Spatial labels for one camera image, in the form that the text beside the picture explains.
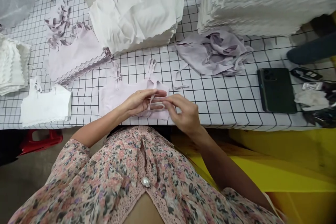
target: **woman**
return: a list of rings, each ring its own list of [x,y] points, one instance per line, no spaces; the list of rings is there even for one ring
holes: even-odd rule
[[[90,147],[146,110],[153,94],[199,147],[222,192],[147,126],[117,131],[90,158]],[[258,187],[200,125],[197,105],[179,94],[166,95],[156,89],[137,91],[79,129],[61,150],[46,184],[9,223],[281,223]]]

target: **folded white garment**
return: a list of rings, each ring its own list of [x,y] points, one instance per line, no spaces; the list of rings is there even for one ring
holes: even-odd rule
[[[228,26],[202,35],[192,33],[177,43],[176,49],[182,59],[203,75],[238,74],[245,69],[244,61],[253,52],[252,47],[244,45],[244,39],[232,34]]]
[[[103,51],[95,33],[84,22],[72,28],[76,40],[68,44],[65,40],[51,41],[49,58],[45,61],[50,79],[55,83],[68,84],[80,75],[111,60],[111,54]]]
[[[112,54],[168,44],[182,20],[184,0],[96,0],[90,18]]]
[[[0,95],[28,85],[28,58],[31,46],[0,34]]]
[[[335,6],[336,0],[202,0],[197,29],[229,25],[240,35],[288,36]]]
[[[41,81],[29,80],[29,94],[21,103],[23,127],[68,120],[71,116],[71,91],[55,84],[49,93],[42,93]]]

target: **finger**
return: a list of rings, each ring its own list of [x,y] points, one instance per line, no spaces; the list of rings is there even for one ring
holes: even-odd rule
[[[145,99],[147,96],[152,96],[155,94],[158,90],[157,89],[145,89],[145,90],[139,90],[139,95],[141,99]]]
[[[167,96],[167,92],[164,91],[164,90],[157,90],[157,92],[155,93],[154,95],[154,98],[155,97],[166,97]]]
[[[179,115],[176,113],[175,107],[173,106],[173,104],[171,104],[168,101],[163,101],[162,103],[163,103],[164,107],[169,111],[171,119],[173,121],[177,120]]]
[[[151,104],[150,107],[151,107],[150,108],[151,110],[158,110],[158,109],[163,109],[164,108],[163,105],[155,105],[155,104]]]
[[[178,95],[174,94],[172,96],[158,98],[155,101],[156,102],[168,101],[168,102],[172,103],[174,106],[179,107],[182,111],[186,106],[188,106],[191,103],[188,99],[184,98],[180,94],[178,94]]]

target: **pile of lavender fabric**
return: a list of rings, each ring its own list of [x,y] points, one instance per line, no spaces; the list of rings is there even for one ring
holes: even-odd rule
[[[54,83],[63,85],[112,58],[110,51],[99,45],[95,33],[84,22],[72,27],[71,36],[75,38],[72,44],[62,38],[70,25],[69,10],[70,7],[60,1],[50,10],[50,19],[45,20],[49,27],[46,36],[50,46],[46,69]]]
[[[232,34],[228,26],[204,34],[192,33],[176,44],[179,56],[203,75],[236,75],[245,69],[244,62],[253,52],[244,39]]]

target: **pink floral fabric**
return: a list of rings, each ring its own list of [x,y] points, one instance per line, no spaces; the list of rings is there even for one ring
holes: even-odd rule
[[[123,223],[145,192],[165,223],[281,223],[233,189],[215,190],[147,126],[119,130],[91,158],[89,148],[71,139],[46,184],[9,223]]]

